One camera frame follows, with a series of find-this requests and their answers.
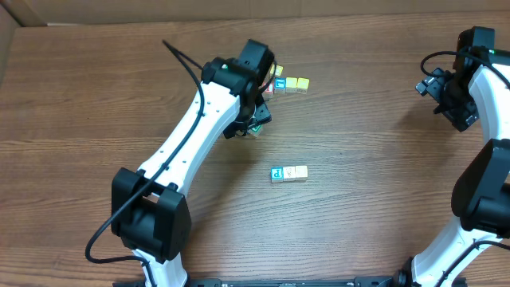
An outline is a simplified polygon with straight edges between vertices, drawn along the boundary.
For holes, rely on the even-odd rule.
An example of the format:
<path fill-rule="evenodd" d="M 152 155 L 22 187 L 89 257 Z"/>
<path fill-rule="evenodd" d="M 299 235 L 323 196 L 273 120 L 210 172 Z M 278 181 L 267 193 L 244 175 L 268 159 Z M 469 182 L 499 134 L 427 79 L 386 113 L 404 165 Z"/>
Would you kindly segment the yellow letter K block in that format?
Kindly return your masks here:
<path fill-rule="evenodd" d="M 305 181 L 308 179 L 308 167 L 305 165 L 295 166 L 296 181 Z"/>

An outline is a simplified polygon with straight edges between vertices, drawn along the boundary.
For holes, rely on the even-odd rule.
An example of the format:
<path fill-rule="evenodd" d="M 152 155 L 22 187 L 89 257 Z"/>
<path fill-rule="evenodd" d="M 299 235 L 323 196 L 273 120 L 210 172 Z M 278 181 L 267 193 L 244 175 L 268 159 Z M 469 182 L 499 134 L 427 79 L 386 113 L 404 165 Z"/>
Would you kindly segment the white ice cream block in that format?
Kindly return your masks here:
<path fill-rule="evenodd" d="M 296 180 L 296 168 L 294 166 L 283 167 L 283 180 L 284 181 Z"/>

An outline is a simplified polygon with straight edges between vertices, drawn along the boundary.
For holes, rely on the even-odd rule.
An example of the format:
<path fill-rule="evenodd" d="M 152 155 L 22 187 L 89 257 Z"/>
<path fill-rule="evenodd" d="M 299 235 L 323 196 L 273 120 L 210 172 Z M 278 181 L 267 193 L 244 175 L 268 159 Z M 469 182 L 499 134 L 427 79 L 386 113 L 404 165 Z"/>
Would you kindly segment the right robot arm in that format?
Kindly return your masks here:
<path fill-rule="evenodd" d="M 496 49 L 494 29 L 474 26 L 451 56 L 452 70 L 426 72 L 415 88 L 459 132 L 480 121 L 484 146 L 454 185 L 452 218 L 384 286 L 464 286 L 459 275 L 478 255 L 509 248 L 509 53 Z"/>

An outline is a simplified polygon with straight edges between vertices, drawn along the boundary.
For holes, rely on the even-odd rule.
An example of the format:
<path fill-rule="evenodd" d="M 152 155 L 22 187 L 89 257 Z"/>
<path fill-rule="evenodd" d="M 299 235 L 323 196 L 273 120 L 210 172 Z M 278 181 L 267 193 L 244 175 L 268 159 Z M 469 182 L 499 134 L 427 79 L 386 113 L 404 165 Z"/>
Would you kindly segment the green letter Z block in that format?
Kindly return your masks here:
<path fill-rule="evenodd" d="M 254 128 L 250 128 L 248 130 L 248 134 L 252 136 L 253 138 L 258 138 L 261 135 L 261 132 L 263 131 L 262 125 L 257 125 Z"/>

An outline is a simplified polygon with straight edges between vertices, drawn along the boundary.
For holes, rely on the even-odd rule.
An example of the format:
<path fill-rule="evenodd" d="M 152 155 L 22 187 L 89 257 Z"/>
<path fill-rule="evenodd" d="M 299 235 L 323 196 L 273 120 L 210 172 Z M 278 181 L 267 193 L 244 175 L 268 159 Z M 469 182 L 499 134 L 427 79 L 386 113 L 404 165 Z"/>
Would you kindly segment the blue letter P block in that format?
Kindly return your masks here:
<path fill-rule="evenodd" d="M 270 178 L 272 183 L 280 183 L 284 181 L 283 167 L 272 167 L 270 170 Z"/>

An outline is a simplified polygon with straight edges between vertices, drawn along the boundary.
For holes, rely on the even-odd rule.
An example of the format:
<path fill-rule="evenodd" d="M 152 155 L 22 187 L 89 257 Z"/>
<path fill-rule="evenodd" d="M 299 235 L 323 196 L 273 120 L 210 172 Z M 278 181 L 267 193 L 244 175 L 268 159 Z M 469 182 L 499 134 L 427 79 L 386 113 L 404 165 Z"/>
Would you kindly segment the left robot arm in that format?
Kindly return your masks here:
<path fill-rule="evenodd" d="M 265 44 L 248 40 L 235 58 L 214 58 L 192 79 L 193 102 L 171 135 L 136 171 L 112 180 L 112 233 L 132 251 L 145 278 L 139 286 L 184 286 L 183 251 L 191 229 L 186 195 L 219 136 L 245 136 L 271 121 L 262 96 L 275 64 Z"/>

